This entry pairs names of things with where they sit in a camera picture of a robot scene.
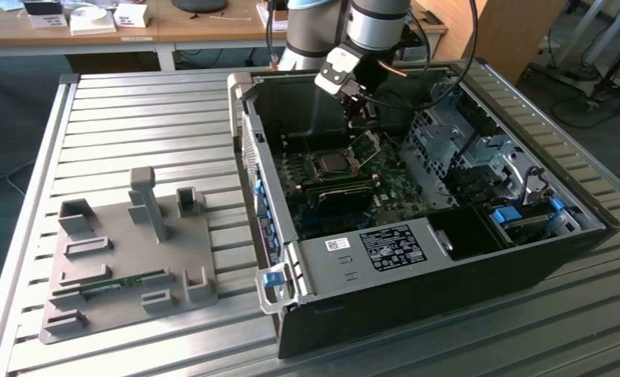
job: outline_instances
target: wooden cabinet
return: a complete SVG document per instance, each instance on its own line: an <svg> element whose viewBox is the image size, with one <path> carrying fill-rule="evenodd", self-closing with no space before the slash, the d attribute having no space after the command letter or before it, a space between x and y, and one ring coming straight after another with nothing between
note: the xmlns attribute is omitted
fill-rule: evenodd
<svg viewBox="0 0 620 377"><path fill-rule="evenodd" d="M433 59L466 56L472 22L468 0L416 0L448 27ZM561 13L565 0L476 0L477 48L502 76L514 83L532 61L538 44Z"/></svg>

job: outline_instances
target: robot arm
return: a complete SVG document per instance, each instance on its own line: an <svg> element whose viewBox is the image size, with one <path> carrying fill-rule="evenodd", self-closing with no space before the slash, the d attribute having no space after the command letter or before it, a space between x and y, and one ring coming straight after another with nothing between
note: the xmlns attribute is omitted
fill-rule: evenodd
<svg viewBox="0 0 620 377"><path fill-rule="evenodd" d="M378 60L393 60L393 47L401 38L409 0L353 0L346 10L342 42L334 47L314 79L317 86L332 95L342 91L370 90L386 78ZM356 82L350 82L354 73Z"/></svg>
<svg viewBox="0 0 620 377"><path fill-rule="evenodd" d="M316 85L338 97L344 117L377 119L362 94L388 77L378 65L393 61L409 0L290 0L286 49L280 70L320 69Z"/></svg>

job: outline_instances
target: power supply label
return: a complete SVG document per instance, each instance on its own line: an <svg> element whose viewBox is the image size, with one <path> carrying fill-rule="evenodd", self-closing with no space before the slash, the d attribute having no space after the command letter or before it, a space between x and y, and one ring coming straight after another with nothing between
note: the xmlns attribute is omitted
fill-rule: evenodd
<svg viewBox="0 0 620 377"><path fill-rule="evenodd" d="M360 236L377 271L397 269L426 260L406 225L362 233Z"/></svg>

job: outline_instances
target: wooden desk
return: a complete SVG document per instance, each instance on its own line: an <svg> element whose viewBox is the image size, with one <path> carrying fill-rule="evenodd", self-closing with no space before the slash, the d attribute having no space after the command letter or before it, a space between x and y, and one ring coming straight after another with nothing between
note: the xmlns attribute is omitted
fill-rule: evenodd
<svg viewBox="0 0 620 377"><path fill-rule="evenodd" d="M169 0L146 0L150 21L146 28L120 27L116 33L70 36L68 27L33 29L18 11L0 9L0 57L80 53L157 53L162 71L173 71L173 51L264 47L265 29L256 11L256 0L228 0L222 12L192 14L173 7ZM416 14L421 10L414 6ZM228 20L226 18L249 18ZM446 32L442 25L421 20L432 50ZM273 33L273 46L285 45L285 32Z"/></svg>
<svg viewBox="0 0 620 377"><path fill-rule="evenodd" d="M89 45L129 42L126 39L142 39L146 42L158 39L158 23L156 22L156 2L146 0L152 21L145 28L121 27L116 33L70 36L68 27L45 27L34 29L18 10L4 12L0 9L0 46L57 46Z"/></svg>

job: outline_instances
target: aluminum profile table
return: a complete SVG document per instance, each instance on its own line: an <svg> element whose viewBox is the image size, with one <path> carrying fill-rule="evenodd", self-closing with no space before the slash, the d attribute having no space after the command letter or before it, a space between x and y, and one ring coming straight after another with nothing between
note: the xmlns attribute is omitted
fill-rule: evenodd
<svg viewBox="0 0 620 377"><path fill-rule="evenodd" d="M228 127L230 71L62 79L0 282L0 376L620 375L620 233L526 291L276 358ZM620 220L620 181L488 67L470 77ZM126 170L144 165L157 168L157 195L186 185L206 193L218 303L42 345L58 204L125 201Z"/></svg>

